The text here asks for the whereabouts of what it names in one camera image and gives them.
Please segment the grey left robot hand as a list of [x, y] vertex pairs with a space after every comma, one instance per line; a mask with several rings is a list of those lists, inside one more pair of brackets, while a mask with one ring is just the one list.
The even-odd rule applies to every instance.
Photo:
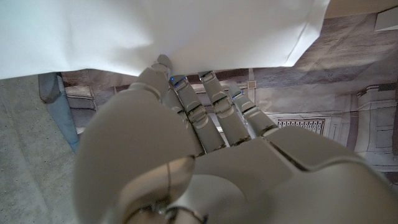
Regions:
[[166, 55], [95, 114], [73, 178], [81, 223], [397, 222], [397, 193], [363, 158], [200, 80], [219, 128]]

